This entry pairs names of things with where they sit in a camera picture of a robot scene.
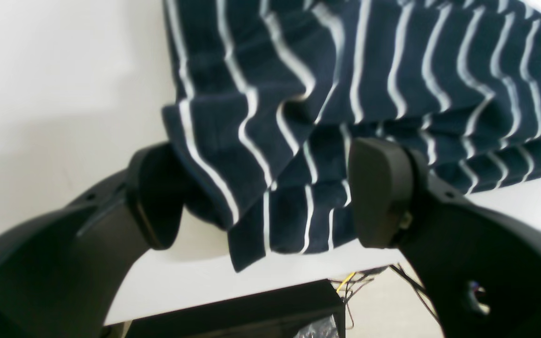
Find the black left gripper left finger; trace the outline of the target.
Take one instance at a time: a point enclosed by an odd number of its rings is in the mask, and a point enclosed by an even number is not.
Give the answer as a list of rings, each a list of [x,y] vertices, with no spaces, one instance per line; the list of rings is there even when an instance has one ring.
[[[0,338],[98,338],[118,289],[148,250],[178,236],[190,180],[169,144],[69,205],[0,235]]]

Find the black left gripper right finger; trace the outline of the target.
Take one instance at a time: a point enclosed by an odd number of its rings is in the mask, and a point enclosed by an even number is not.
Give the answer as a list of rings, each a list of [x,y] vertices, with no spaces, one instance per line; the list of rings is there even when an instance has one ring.
[[[430,175],[424,156],[355,139],[348,185],[356,237],[396,248],[447,338],[541,338],[541,231],[475,205]]]

